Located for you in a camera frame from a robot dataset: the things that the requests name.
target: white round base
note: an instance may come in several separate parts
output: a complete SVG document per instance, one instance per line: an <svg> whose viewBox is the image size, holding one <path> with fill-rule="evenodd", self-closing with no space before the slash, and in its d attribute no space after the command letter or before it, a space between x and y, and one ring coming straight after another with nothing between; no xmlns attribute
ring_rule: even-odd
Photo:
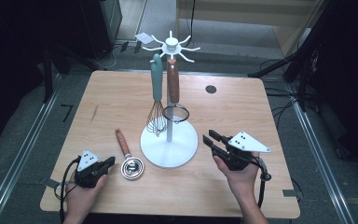
<svg viewBox="0 0 358 224"><path fill-rule="evenodd" d="M172 124L172 141L167 131L157 137L146 128L141 135L141 149L149 161L161 168L182 166L196 154L199 139L188 121Z"/></svg>

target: wrist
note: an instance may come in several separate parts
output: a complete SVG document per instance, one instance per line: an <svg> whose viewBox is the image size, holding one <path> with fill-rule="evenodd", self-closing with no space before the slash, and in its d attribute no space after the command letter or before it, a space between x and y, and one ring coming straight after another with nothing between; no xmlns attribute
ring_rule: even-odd
<svg viewBox="0 0 358 224"><path fill-rule="evenodd" d="M240 194L235 195L239 204L243 204L246 206L257 205L255 200L255 194L253 192L242 192Z"/></svg>
<svg viewBox="0 0 358 224"><path fill-rule="evenodd" d="M67 214L63 224L82 224L84 217L82 216L71 216L71 214Z"/></svg>
<svg viewBox="0 0 358 224"><path fill-rule="evenodd" d="M245 223L268 223L258 207L254 195L248 195L247 197L242 196L237 200Z"/></svg>
<svg viewBox="0 0 358 224"><path fill-rule="evenodd" d="M255 187L254 185L240 185L228 183L235 198L239 201L254 199L255 200Z"/></svg>

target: teal handle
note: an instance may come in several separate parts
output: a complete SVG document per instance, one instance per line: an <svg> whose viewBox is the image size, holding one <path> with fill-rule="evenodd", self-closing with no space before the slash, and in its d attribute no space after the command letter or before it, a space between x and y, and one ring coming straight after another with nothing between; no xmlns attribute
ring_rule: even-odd
<svg viewBox="0 0 358 224"><path fill-rule="evenodd" d="M158 54L153 56L151 65L153 99L160 101L162 98L162 62Z"/></svg>

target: white triangular plate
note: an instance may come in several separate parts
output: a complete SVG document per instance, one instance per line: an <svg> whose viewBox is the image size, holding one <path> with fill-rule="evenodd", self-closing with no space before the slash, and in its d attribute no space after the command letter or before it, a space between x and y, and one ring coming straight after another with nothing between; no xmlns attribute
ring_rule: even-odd
<svg viewBox="0 0 358 224"><path fill-rule="evenodd" d="M83 155L81 156L81 160L79 165L77 166L78 172L83 171L84 169L88 168L95 162L97 162L100 158L93 154L92 152L88 150L83 151Z"/></svg>
<svg viewBox="0 0 358 224"><path fill-rule="evenodd" d="M264 152L270 153L270 149L259 141L255 140L248 133L241 131L234 137L232 137L228 142L232 147L236 147L242 151L255 151L255 152Z"/></svg>

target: wooden table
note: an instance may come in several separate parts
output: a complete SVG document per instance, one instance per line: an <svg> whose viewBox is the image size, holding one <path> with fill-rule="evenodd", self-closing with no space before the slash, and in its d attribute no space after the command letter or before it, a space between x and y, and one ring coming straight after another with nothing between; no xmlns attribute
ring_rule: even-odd
<svg viewBox="0 0 358 224"><path fill-rule="evenodd" d="M164 76L163 92L166 92L165 81ZM205 90L208 85L214 85L217 92L208 93ZM263 213L266 217L298 217L296 197L283 195L284 191L293 193L294 188L262 81L245 77L181 75L180 91L180 103L190 111L188 121L198 134L198 150L185 165L161 169L147 160L140 147L141 133L154 102L150 74L94 72L51 179L61 181L69 162L88 149L103 161L110 156L117 158L92 212L240 217L241 210L226 177L217 169L211 150L202 143L202 135L208 135L210 129L226 136L246 131L272 150L261 155L272 174L266 184ZM92 118L96 106L98 110ZM144 174L137 180L130 181L121 175L124 156L115 129L124 133L132 156L145 164ZM256 198L259 184L257 178ZM53 189L46 189L40 206L45 211L59 211L60 202Z"/></svg>

